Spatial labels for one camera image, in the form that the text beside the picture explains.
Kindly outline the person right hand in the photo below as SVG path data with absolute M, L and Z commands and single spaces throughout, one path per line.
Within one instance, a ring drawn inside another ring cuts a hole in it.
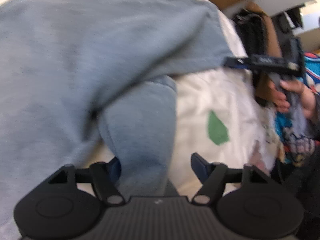
M 289 113 L 295 96 L 301 105 L 304 116 L 313 120 L 317 117 L 316 95 L 304 83 L 295 79 L 291 81 L 280 80 L 280 89 L 272 82 L 268 82 L 271 101 L 280 113 Z

